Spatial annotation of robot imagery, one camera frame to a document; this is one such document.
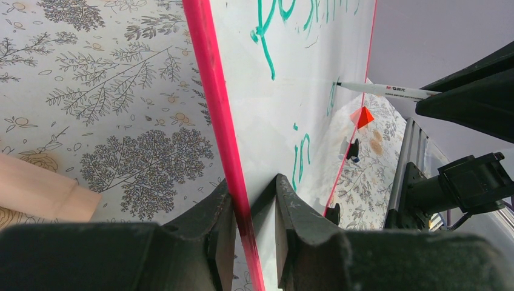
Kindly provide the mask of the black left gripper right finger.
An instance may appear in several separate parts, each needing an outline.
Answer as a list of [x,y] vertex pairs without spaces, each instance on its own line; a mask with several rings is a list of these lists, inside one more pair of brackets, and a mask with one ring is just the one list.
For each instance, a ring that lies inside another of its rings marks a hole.
[[510,265],[466,233],[346,231],[274,178],[276,263],[282,290],[509,290]]

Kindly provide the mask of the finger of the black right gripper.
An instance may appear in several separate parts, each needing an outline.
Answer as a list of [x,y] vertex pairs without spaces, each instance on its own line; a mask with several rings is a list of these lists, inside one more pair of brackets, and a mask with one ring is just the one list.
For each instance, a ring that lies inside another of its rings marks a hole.
[[513,43],[422,88],[415,112],[513,142]]

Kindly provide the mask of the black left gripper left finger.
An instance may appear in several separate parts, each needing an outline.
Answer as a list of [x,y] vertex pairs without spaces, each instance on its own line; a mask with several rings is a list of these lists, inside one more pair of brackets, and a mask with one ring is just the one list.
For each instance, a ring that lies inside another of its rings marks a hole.
[[1,232],[2,290],[230,290],[227,183],[172,221],[24,224]]

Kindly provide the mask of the pink framed whiteboard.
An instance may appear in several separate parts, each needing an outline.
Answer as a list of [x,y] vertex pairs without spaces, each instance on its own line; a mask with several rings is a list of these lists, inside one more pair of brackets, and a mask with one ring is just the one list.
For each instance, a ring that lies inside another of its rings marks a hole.
[[324,214],[356,132],[376,1],[184,1],[254,290],[278,288],[275,201],[283,174]]

